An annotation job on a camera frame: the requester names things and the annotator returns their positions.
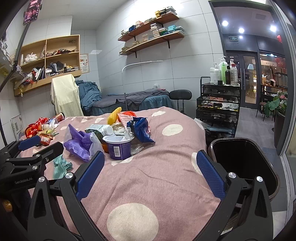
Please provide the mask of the purple plastic bag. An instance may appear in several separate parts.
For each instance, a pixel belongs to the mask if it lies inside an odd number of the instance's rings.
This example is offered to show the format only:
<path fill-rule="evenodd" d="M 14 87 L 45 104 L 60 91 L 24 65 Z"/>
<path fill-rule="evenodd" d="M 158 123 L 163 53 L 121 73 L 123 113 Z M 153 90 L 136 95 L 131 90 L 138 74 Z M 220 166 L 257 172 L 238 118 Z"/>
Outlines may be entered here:
<path fill-rule="evenodd" d="M 98 152 L 104 152 L 102 144 L 94 132 L 76 130 L 71 124 L 66 128 L 64 148 L 72 155 L 88 162 Z"/>

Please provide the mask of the green white snack bag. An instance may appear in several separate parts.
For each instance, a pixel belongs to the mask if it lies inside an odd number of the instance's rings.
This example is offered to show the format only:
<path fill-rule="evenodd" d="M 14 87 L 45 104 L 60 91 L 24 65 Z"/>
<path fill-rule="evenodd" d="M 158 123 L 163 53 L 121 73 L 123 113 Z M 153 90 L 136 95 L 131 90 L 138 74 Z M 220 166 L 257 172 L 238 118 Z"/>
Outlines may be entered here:
<path fill-rule="evenodd" d="M 110 125 L 95 125 L 92 124 L 90 127 L 85 129 L 86 133 L 95 133 L 95 135 L 98 137 L 98 139 L 101 141 L 103 140 L 103 137 L 113 135 L 114 130 L 112 126 Z"/>

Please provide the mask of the purple yogurt cup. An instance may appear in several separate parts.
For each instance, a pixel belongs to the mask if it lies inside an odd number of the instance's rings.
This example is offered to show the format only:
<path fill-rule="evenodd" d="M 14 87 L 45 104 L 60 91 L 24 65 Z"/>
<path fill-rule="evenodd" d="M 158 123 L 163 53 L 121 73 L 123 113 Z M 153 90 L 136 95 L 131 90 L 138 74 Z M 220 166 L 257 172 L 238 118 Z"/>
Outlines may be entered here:
<path fill-rule="evenodd" d="M 126 138 L 124 136 L 117 135 L 103 137 L 103 140 L 107 143 L 111 159 L 118 161 L 131 157 L 131 144 L 133 138 L 134 136 Z"/>

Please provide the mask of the yellow foam fruit net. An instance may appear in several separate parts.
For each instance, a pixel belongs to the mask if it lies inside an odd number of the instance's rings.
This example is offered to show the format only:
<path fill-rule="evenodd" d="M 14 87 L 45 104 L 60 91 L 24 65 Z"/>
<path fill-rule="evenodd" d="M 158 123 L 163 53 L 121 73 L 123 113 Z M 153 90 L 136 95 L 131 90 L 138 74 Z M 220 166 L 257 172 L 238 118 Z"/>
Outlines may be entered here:
<path fill-rule="evenodd" d="M 118 119 L 118 114 L 122 111 L 122 107 L 118 107 L 116 108 L 107 118 L 107 124 L 108 125 L 113 125 L 114 123 L 116 123 L 117 119 Z"/>

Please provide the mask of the pink paper package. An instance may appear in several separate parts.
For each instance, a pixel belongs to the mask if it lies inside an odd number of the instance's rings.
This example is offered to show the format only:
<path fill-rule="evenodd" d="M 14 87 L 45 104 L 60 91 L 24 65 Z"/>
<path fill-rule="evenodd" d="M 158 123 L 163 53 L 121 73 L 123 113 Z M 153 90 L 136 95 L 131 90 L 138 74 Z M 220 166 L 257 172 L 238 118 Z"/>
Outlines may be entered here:
<path fill-rule="evenodd" d="M 127 115 L 123 113 L 118 113 L 117 115 L 118 115 L 119 121 L 122 123 L 124 128 L 127 128 L 128 122 L 133 120 L 133 116 L 131 115 Z"/>

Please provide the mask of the blue snack bag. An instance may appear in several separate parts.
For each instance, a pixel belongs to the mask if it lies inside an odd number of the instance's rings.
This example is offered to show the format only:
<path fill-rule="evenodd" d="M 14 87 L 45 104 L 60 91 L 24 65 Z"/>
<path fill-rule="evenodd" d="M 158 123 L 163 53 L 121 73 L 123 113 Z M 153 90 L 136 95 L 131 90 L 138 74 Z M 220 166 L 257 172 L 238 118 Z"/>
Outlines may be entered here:
<path fill-rule="evenodd" d="M 154 143 L 149 134 L 149 123 L 147 118 L 143 117 L 132 117 L 127 123 L 127 127 L 131 128 L 134 135 L 141 143 Z"/>

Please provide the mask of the orange foam fruit net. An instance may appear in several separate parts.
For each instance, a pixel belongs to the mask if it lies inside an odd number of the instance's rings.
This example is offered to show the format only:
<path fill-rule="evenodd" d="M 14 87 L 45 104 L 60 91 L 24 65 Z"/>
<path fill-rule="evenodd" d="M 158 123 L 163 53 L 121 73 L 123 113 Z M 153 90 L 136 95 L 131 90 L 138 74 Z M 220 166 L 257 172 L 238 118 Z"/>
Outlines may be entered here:
<path fill-rule="evenodd" d="M 125 114 L 125 115 L 128 115 L 128 116 L 134 116 L 134 117 L 137 116 L 133 111 L 124 111 L 121 114 Z"/>

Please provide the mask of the teal crumpled wrapper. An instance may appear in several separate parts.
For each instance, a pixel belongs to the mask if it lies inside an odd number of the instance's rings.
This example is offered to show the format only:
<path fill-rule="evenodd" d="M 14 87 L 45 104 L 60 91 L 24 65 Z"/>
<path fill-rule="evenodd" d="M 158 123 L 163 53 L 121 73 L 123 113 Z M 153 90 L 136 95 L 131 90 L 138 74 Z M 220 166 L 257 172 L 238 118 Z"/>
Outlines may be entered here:
<path fill-rule="evenodd" d="M 71 162 L 66 161 L 63 158 L 63 155 L 56 157 L 53 160 L 54 172 L 53 179 L 61 179 L 63 178 L 68 171 L 72 170 L 73 164 Z"/>

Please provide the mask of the red drink can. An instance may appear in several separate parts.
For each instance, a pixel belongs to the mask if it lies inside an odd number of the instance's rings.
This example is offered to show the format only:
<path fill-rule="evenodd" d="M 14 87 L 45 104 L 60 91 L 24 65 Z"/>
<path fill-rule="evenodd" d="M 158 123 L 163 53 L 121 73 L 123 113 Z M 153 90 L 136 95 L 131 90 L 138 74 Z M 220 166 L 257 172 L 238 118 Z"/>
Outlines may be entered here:
<path fill-rule="evenodd" d="M 62 112 L 60 112 L 56 116 L 54 116 L 54 119 L 56 120 L 56 122 L 59 123 L 60 121 L 63 121 L 65 119 L 65 115 Z"/>

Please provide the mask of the blue blanket pile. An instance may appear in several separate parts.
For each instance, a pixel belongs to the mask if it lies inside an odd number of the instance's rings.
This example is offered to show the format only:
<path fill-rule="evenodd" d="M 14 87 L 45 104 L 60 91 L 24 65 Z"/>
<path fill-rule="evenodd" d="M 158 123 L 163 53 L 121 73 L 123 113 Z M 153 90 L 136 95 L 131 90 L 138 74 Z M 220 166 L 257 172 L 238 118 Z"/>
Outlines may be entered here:
<path fill-rule="evenodd" d="M 101 92 L 95 82 L 76 80 L 79 88 L 80 105 L 84 114 L 91 111 L 93 103 L 102 100 Z"/>

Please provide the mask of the massage bed with blankets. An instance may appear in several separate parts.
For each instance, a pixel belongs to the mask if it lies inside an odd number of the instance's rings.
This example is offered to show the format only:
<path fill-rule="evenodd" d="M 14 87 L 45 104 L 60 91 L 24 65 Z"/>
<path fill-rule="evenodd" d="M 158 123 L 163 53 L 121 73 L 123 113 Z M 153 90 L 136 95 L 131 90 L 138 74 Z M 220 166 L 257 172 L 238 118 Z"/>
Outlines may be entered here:
<path fill-rule="evenodd" d="M 103 97 L 102 100 L 93 102 L 90 110 L 85 113 L 87 115 L 99 116 L 111 113 L 118 107 L 121 107 L 123 111 L 141 111 L 162 106 L 173 107 L 169 98 L 169 92 L 163 89 L 152 88 L 129 94 Z"/>

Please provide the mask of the black round stool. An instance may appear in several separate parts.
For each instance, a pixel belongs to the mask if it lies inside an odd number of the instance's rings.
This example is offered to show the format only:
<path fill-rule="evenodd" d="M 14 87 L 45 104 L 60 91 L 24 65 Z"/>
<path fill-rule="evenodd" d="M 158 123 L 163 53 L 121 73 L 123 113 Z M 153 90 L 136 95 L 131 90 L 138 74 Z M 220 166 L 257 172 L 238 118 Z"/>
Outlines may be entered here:
<path fill-rule="evenodd" d="M 184 101 L 191 100 L 192 93 L 190 90 L 186 89 L 179 89 L 179 90 L 173 90 L 169 93 L 169 98 L 171 100 L 175 100 L 177 103 L 177 110 L 181 113 L 185 113 L 184 111 Z M 182 109 L 180 110 L 179 101 L 182 101 Z"/>

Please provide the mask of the white pump bottle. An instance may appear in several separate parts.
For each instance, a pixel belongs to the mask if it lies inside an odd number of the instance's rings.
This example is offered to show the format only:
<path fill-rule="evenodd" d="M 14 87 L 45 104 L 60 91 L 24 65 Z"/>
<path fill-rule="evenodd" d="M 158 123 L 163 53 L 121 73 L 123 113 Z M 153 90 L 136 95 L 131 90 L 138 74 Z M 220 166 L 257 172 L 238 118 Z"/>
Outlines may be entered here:
<path fill-rule="evenodd" d="M 210 83 L 214 85 L 218 85 L 218 82 L 221 79 L 221 71 L 217 65 L 217 63 L 213 63 L 213 67 L 210 68 Z"/>

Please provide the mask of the wall poster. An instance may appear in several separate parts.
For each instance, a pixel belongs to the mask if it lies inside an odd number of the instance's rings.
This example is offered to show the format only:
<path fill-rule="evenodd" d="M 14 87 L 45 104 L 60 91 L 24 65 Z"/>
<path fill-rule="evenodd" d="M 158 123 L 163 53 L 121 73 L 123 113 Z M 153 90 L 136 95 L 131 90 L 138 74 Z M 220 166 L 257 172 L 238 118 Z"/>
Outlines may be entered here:
<path fill-rule="evenodd" d="M 80 54 L 80 71 L 82 74 L 89 73 L 89 56 L 88 54 Z"/>

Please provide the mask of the upper wooden wall shelf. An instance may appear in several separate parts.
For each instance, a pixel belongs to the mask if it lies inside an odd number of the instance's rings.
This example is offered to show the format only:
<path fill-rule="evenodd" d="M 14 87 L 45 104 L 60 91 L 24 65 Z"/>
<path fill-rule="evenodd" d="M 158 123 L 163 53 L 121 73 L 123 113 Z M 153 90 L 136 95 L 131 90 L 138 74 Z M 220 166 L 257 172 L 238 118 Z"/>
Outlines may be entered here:
<path fill-rule="evenodd" d="M 164 24 L 176 21 L 179 17 L 177 16 L 176 10 L 172 7 L 166 7 L 162 10 L 155 12 L 155 16 L 149 18 L 145 21 L 136 21 L 129 28 L 121 31 L 121 36 L 118 38 L 118 41 L 126 42 L 130 39 L 136 40 L 136 36 L 140 35 L 151 29 L 151 25 L 156 23 L 163 27 Z"/>

